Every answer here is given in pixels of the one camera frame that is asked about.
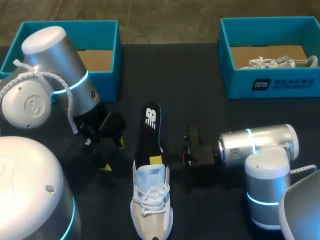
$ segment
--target concrete floor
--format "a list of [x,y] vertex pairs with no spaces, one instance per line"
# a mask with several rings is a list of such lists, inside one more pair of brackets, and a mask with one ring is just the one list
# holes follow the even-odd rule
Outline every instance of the concrete floor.
[[23,21],[118,20],[122,43],[197,43],[217,40],[220,18],[257,16],[320,20],[320,0],[0,0],[0,46]]

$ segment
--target teal box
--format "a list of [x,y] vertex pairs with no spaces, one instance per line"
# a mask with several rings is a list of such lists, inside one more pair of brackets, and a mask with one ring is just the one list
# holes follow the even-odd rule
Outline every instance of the teal box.
[[112,50],[110,71],[88,71],[102,102],[116,102],[120,85],[121,40],[116,20],[99,21],[25,21],[21,24],[4,63],[0,69],[0,78],[10,75],[16,68],[15,59],[24,60],[21,50],[23,41],[35,33],[50,26],[64,28],[77,50]]
[[320,96],[320,67],[236,69],[230,47],[275,45],[302,45],[320,61],[320,25],[312,16],[221,19],[217,54],[229,99]]

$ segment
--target brown cardboard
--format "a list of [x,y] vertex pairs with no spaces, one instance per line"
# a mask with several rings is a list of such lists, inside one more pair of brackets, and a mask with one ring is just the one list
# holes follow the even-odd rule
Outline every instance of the brown cardboard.
[[301,45],[281,45],[269,46],[272,59],[278,59],[283,56],[289,56],[292,59],[305,60],[307,56]]
[[289,56],[292,59],[305,60],[307,56],[301,45],[276,46],[232,46],[231,53],[237,69],[248,67],[252,59],[278,59]]
[[270,55],[270,52],[269,52],[269,47],[267,47],[267,46],[254,46],[253,52],[254,52],[254,58],[252,58],[252,59],[258,59],[259,57],[263,57],[263,59],[271,59],[272,58]]
[[236,69],[247,67],[249,60],[255,58],[252,46],[232,46],[231,53]]
[[89,71],[110,71],[112,50],[78,50],[80,58]]

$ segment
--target black insole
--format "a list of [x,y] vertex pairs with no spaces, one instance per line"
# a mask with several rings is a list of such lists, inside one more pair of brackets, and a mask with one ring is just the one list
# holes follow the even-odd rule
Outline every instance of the black insole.
[[140,130],[135,152],[135,167],[150,164],[150,157],[161,156],[159,146],[161,128],[161,108],[155,102],[148,102],[142,107]]

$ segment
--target black tabletop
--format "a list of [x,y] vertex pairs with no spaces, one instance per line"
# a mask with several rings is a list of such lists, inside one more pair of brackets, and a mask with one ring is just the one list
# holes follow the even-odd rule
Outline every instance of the black tabletop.
[[[197,185],[186,192],[179,176],[179,154],[189,124],[199,126],[204,142],[220,133],[275,124],[291,124],[300,153],[293,168],[320,164],[320,99],[228,100],[217,58],[216,43],[124,45],[120,100],[109,109],[123,114],[124,171],[133,161],[143,103],[156,101],[162,109],[161,142],[172,165],[172,240],[283,239],[251,223],[245,190],[216,184]],[[0,59],[7,47],[0,47]],[[82,239],[139,239],[130,215],[131,173],[112,176],[113,186],[101,185],[103,173],[80,154],[83,139],[72,135],[65,113],[54,106],[48,121],[33,130],[1,125],[4,136],[24,136],[48,147],[59,159],[75,195]],[[214,179],[214,172],[206,172]]]

